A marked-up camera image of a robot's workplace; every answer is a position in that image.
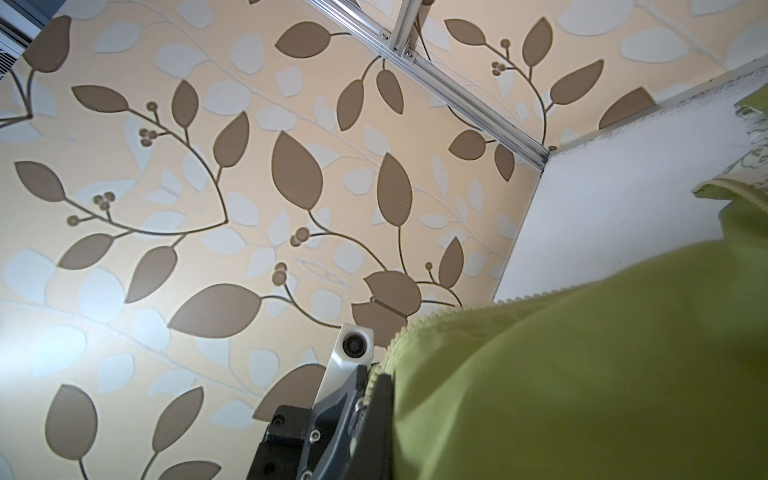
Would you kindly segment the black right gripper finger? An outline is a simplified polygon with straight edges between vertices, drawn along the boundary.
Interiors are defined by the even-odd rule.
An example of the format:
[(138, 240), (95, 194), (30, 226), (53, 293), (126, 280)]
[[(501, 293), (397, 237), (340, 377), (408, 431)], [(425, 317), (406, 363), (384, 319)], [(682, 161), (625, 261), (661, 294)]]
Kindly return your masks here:
[(367, 405), (362, 430), (345, 472), (348, 480), (390, 480), (393, 478), (392, 377), (382, 374)]

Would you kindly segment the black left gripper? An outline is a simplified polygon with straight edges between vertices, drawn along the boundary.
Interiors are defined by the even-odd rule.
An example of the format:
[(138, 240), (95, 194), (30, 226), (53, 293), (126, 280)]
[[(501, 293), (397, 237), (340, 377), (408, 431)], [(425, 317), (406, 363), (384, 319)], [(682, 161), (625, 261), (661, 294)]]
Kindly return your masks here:
[(279, 406), (246, 479), (343, 479), (365, 424), (367, 380), (359, 366), (313, 407)]

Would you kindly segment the green zip-up hooded jacket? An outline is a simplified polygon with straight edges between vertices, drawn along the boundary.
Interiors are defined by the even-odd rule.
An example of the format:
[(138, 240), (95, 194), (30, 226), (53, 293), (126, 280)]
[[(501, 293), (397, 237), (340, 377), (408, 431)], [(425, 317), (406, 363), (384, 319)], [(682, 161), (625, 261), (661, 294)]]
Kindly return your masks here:
[(395, 478), (766, 477), (766, 91), (736, 112), (756, 147), (694, 191), (721, 239), (395, 336)]

